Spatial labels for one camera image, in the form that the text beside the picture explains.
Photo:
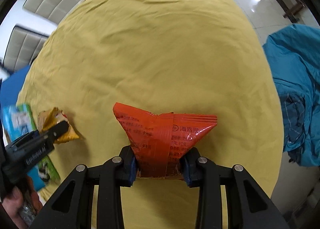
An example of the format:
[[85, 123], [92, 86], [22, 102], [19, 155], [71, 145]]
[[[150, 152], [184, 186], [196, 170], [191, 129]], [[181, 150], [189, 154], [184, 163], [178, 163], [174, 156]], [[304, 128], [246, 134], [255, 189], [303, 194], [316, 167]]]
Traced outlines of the person's left hand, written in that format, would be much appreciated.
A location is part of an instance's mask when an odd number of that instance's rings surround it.
[[[31, 202], [36, 212], [39, 213], [39, 211], [43, 207], [43, 204], [39, 199], [37, 191], [35, 191], [34, 189], [31, 177], [26, 176], [26, 180], [29, 187]], [[19, 210], [23, 205], [23, 194], [17, 187], [14, 187], [12, 189], [12, 193], [4, 198], [4, 200], [2, 201], [2, 205], [9, 217], [12, 219], [12, 221], [18, 228], [28, 228], [28, 226], [25, 224], [25, 222], [19, 215]]]

